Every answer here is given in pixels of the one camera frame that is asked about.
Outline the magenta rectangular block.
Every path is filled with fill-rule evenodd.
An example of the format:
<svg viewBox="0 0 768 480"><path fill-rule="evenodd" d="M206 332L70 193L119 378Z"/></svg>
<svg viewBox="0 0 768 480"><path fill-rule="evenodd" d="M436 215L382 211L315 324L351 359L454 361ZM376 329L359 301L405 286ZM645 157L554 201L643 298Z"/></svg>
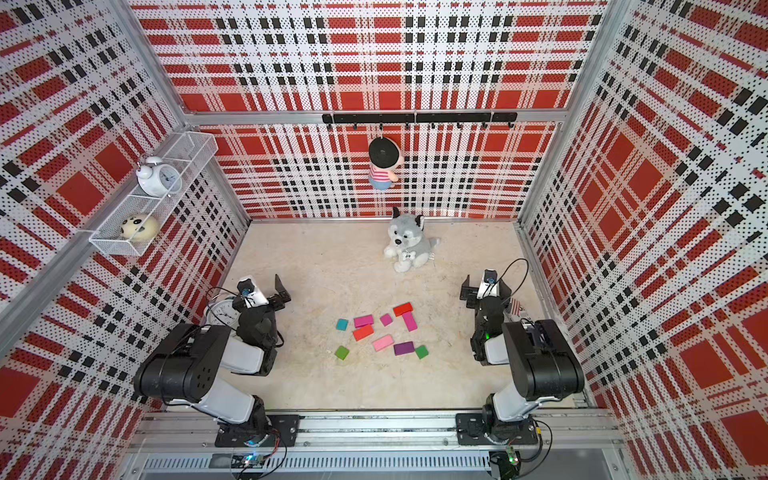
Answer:
<svg viewBox="0 0 768 480"><path fill-rule="evenodd" d="M402 315L402 318L404 320L404 323L406 325L406 328L409 332L413 332L418 329L417 322L413 316L413 313L411 311L405 312Z"/></svg>

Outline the red rectangular block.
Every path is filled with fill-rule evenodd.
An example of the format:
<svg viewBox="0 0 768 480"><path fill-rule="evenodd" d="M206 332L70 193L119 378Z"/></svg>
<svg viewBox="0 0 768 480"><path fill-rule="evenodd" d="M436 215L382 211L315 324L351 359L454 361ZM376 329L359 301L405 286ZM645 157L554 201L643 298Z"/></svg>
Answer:
<svg viewBox="0 0 768 480"><path fill-rule="evenodd" d="M405 313L412 312L412 311L413 311L413 306L410 302L398 305L393 309L393 313L395 316L403 316Z"/></svg>

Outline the purple rectangular block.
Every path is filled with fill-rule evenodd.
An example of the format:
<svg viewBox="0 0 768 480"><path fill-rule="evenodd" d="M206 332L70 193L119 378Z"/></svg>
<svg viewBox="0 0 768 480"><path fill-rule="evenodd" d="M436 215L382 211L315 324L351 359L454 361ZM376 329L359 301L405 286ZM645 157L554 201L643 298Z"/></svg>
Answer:
<svg viewBox="0 0 768 480"><path fill-rule="evenodd" d="M396 356L406 355L415 352L415 346L412 341L397 343L393 345L394 354Z"/></svg>

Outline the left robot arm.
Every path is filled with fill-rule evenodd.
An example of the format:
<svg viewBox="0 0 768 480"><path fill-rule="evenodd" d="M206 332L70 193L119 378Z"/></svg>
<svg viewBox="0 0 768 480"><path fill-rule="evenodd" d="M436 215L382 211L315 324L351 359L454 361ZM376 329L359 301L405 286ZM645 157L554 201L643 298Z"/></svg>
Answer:
<svg viewBox="0 0 768 480"><path fill-rule="evenodd" d="M179 324L158 344L138 368L135 393L166 406L185 406L202 412L224 432L262 439L274 428L264 401L247 394L219 376L225 369L240 376L265 377L274 367L285 340L276 313L291 296L281 279L274 278L275 293L266 296L253 278L243 277L227 302L234 311L226 320L209 308L212 325Z"/></svg>

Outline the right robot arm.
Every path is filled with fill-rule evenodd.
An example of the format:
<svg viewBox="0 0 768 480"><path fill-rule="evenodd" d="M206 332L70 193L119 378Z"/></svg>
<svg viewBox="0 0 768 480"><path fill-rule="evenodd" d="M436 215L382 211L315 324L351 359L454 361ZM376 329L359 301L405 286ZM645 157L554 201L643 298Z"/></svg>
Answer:
<svg viewBox="0 0 768 480"><path fill-rule="evenodd" d="M494 270L475 287L465 279L459 299L474 312L469 343L483 366L507 366L511 382L491 393L481 414L457 417L457 428L471 439L501 444L535 442L533 412L584 388L582 367L556 321L532 321Z"/></svg>

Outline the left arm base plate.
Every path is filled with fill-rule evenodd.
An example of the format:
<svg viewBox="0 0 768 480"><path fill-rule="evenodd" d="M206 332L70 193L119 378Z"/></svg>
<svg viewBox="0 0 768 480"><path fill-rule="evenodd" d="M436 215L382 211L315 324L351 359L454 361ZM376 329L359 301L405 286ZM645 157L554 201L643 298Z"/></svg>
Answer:
<svg viewBox="0 0 768 480"><path fill-rule="evenodd" d="M293 447L299 431L299 415L268 414L243 424L220 424L217 448Z"/></svg>

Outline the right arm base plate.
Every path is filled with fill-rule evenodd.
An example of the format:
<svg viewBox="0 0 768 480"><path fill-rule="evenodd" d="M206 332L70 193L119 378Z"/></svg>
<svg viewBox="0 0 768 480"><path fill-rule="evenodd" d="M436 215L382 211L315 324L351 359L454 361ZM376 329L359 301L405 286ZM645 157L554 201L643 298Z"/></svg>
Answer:
<svg viewBox="0 0 768 480"><path fill-rule="evenodd" d="M502 422L483 413L459 413L455 420L457 440L461 446L536 446L539 443L532 417Z"/></svg>

